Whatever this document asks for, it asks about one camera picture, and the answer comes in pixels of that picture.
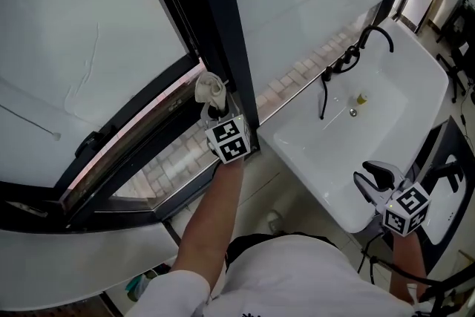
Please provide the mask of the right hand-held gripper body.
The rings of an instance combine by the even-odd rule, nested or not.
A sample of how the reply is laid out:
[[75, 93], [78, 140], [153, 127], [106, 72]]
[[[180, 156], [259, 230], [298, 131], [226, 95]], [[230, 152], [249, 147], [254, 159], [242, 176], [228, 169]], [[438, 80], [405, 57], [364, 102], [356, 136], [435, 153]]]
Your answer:
[[430, 196], [420, 183], [405, 179], [396, 190], [380, 196], [376, 211], [383, 226], [400, 236], [407, 236], [426, 219]]

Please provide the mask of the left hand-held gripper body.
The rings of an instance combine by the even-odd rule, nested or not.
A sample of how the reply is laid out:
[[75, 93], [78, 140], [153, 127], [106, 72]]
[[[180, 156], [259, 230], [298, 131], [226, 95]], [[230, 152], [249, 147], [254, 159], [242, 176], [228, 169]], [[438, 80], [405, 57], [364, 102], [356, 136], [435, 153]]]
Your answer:
[[211, 120], [205, 130], [209, 148], [227, 164], [251, 152], [251, 135], [244, 115]]

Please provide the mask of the beige cleaning cloth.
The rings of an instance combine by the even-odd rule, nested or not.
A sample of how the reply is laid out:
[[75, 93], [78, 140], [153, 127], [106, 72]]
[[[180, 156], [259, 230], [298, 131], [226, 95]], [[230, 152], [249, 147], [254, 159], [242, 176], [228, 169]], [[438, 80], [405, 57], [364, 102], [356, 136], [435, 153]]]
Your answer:
[[194, 98], [198, 103], [208, 103], [217, 110], [224, 111], [226, 108], [226, 86], [219, 76], [204, 71], [195, 83]]

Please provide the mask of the person's right forearm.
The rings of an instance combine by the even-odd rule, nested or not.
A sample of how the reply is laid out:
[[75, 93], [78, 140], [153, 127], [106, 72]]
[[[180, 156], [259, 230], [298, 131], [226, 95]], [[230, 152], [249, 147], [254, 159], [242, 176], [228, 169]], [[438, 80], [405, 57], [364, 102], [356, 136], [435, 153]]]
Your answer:
[[[393, 264], [411, 275], [426, 278], [422, 249], [418, 235], [415, 232], [406, 237], [397, 234], [393, 236]], [[417, 297], [424, 293], [426, 289], [424, 284], [407, 279], [397, 272], [391, 274], [390, 293], [400, 300], [413, 304], [412, 296], [407, 288], [409, 283], [416, 284]]]

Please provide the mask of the person's left forearm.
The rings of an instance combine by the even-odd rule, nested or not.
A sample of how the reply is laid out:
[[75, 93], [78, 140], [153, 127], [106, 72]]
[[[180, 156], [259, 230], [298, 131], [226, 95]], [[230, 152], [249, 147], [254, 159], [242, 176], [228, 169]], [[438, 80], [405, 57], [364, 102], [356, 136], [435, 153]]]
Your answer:
[[188, 222], [173, 271], [202, 276], [213, 287], [231, 241], [243, 182], [243, 159], [220, 164]]

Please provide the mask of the frosted glass window sash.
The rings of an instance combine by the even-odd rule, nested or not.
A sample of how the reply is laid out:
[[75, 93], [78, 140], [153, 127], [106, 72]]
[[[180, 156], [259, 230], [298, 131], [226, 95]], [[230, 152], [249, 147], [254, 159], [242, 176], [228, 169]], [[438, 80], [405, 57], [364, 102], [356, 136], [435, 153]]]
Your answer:
[[0, 206], [45, 217], [202, 69], [164, 0], [0, 0]]

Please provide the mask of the white sink basin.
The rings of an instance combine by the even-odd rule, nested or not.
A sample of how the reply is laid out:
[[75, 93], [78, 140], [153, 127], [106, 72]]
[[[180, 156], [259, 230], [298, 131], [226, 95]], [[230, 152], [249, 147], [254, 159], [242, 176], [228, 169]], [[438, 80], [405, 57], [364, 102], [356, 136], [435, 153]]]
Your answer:
[[[353, 182], [366, 160], [407, 172], [432, 129], [448, 88], [439, 63], [404, 25], [381, 23], [358, 64], [327, 85], [308, 84], [258, 129], [266, 143], [346, 232], [363, 230], [374, 216]], [[363, 105], [360, 93], [368, 96]], [[350, 115], [355, 108], [358, 114]]]

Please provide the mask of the black sink cabinet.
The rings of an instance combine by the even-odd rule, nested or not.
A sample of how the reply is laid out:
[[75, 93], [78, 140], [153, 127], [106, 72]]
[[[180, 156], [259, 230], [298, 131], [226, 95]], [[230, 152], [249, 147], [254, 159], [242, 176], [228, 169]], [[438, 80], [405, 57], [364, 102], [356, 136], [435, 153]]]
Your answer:
[[407, 172], [430, 195], [416, 230], [427, 274], [444, 278], [475, 259], [475, 155], [453, 118], [433, 128]]

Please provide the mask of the person's white shoe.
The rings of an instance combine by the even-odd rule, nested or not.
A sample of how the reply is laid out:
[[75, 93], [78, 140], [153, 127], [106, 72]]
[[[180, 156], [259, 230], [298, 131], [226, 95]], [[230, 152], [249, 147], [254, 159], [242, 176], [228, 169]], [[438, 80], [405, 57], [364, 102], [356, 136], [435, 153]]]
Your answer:
[[266, 221], [273, 235], [277, 235], [283, 231], [283, 217], [278, 211], [274, 209], [270, 210], [266, 216]]

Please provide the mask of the person's black shorts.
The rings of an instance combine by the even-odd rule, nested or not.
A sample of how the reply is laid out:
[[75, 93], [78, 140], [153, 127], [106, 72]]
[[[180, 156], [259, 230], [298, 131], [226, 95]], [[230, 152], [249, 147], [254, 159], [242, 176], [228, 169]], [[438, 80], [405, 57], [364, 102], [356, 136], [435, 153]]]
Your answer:
[[226, 256], [225, 256], [225, 265], [226, 269], [229, 269], [230, 265], [247, 249], [256, 246], [260, 243], [270, 241], [275, 238], [281, 238], [284, 236], [305, 236], [308, 238], [313, 238], [319, 241], [323, 241], [327, 244], [330, 244], [331, 246], [334, 246], [337, 248], [337, 246], [330, 241], [328, 238], [320, 235], [309, 235], [304, 232], [278, 232], [276, 235], [270, 235], [270, 234], [263, 234], [263, 233], [255, 233], [251, 235], [243, 235], [240, 237], [235, 238], [229, 245], [226, 250]]

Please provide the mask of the person's white shirt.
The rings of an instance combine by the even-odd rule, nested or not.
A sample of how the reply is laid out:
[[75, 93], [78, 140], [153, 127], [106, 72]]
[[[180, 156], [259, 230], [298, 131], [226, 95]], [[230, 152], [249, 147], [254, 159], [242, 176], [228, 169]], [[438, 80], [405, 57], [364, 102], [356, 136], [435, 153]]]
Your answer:
[[272, 238], [230, 265], [216, 298], [205, 279], [178, 270], [153, 279], [125, 317], [412, 317], [413, 307], [361, 279], [333, 245]]

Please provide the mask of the black faucet knob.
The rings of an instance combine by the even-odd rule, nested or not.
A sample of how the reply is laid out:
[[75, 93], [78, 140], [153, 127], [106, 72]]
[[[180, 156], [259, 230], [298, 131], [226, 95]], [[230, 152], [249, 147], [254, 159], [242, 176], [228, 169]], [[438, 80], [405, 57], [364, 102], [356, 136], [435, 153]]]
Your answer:
[[343, 62], [345, 65], [349, 64], [352, 58], [359, 58], [360, 57], [360, 52], [357, 46], [351, 45], [348, 47], [348, 49], [345, 51], [345, 54], [343, 56]]

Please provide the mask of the black office chair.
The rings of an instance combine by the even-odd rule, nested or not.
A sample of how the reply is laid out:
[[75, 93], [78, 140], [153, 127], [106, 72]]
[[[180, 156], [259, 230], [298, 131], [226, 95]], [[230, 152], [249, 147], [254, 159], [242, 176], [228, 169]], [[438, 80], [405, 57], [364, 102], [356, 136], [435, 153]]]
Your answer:
[[451, 14], [443, 24], [437, 43], [445, 40], [449, 44], [451, 65], [440, 53], [436, 60], [442, 62], [446, 74], [452, 81], [452, 103], [457, 100], [457, 89], [464, 97], [468, 90], [462, 84], [459, 73], [463, 72], [468, 81], [475, 85], [475, 5], [471, 0], [458, 0]]

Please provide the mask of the green cleaning bottles pile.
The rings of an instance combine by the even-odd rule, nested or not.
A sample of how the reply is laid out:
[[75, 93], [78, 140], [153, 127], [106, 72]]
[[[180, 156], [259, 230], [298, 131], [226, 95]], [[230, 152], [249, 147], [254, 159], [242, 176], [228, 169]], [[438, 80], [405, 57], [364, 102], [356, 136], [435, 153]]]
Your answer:
[[151, 280], [149, 277], [150, 274], [150, 271], [144, 272], [143, 274], [133, 278], [127, 284], [125, 290], [127, 291], [127, 296], [131, 301], [137, 302], [140, 296], [144, 293], [148, 283]]

